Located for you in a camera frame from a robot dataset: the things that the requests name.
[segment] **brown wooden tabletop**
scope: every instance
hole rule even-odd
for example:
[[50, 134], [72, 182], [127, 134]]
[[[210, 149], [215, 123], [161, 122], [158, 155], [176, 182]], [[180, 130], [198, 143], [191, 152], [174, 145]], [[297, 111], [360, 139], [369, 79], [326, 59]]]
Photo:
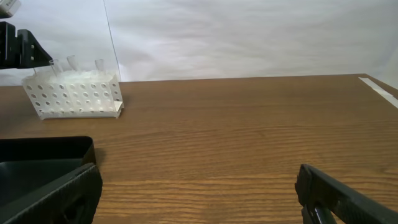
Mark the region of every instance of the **brown wooden tabletop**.
[[302, 163], [398, 211], [398, 109], [358, 77], [122, 83], [119, 119], [41, 121], [1, 87], [0, 137], [91, 136], [97, 224], [302, 223]]

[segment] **white wall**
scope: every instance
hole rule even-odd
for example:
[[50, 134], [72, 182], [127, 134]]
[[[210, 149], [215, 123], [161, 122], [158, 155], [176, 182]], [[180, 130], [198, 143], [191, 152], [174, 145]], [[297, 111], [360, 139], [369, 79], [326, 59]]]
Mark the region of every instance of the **white wall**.
[[[102, 0], [21, 1], [7, 21], [31, 30], [51, 56], [75, 54], [86, 64], [105, 58], [116, 67]], [[396, 0], [105, 3], [124, 82], [342, 73], [382, 78], [398, 46]], [[0, 70], [0, 85], [17, 85], [24, 75]]]

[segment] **table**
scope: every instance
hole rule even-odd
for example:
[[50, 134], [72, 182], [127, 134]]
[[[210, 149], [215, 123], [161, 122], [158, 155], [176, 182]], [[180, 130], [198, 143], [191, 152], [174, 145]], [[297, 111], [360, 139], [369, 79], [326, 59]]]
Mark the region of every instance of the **table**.
[[122, 83], [119, 119], [41, 121], [1, 87], [0, 137], [91, 136], [95, 224], [302, 223], [301, 163], [398, 211], [398, 109], [358, 77]]

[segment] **black container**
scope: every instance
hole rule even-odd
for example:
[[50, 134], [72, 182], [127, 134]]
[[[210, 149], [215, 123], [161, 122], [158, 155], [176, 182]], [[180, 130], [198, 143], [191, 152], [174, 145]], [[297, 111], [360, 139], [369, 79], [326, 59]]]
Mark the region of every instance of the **black container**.
[[91, 223], [95, 162], [90, 137], [0, 140], [0, 223]]

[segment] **white tape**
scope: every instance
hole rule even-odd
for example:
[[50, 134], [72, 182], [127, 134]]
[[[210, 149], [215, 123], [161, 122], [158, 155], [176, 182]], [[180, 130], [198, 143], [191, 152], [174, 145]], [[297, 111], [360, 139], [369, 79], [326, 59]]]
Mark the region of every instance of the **white tape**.
[[390, 93], [388, 93], [386, 90], [383, 90], [381, 87], [379, 87], [376, 83], [374, 83], [372, 80], [368, 78], [359, 78], [363, 82], [365, 82], [368, 86], [370, 86], [374, 91], [376, 91], [378, 94], [380, 94], [384, 99], [386, 99], [388, 102], [390, 102], [392, 105], [394, 105], [396, 108], [398, 108], [398, 100], [395, 99]]

